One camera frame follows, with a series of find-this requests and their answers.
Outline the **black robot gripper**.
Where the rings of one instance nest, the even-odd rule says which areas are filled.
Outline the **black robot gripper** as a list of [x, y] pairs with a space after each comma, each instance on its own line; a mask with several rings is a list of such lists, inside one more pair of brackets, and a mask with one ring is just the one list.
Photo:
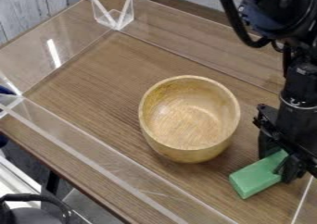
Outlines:
[[292, 183], [307, 172], [317, 178], [317, 106], [296, 106], [281, 98], [280, 108], [259, 104], [257, 110], [259, 158], [284, 150], [288, 156], [276, 167], [281, 181]]

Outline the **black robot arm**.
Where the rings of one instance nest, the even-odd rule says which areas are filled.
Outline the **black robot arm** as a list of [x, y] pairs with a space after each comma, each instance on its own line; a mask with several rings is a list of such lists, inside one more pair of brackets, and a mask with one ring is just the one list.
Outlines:
[[317, 0], [220, 0], [241, 41], [283, 54], [280, 106], [259, 105], [259, 156], [287, 157], [275, 173], [285, 183], [317, 177]]

